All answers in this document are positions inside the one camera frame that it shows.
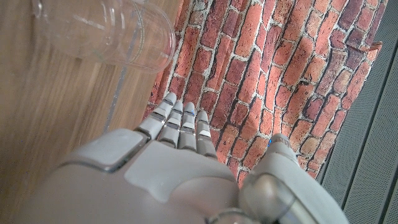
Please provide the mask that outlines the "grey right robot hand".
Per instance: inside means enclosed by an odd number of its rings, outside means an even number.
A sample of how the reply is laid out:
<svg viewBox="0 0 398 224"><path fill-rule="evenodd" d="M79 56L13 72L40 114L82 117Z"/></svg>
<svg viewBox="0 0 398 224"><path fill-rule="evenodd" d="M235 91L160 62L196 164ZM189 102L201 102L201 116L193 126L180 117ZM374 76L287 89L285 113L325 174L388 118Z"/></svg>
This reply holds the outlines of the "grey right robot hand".
<svg viewBox="0 0 398 224"><path fill-rule="evenodd" d="M346 223L275 134L242 185L216 155L206 112L169 93L134 130L71 152L15 223Z"/></svg>

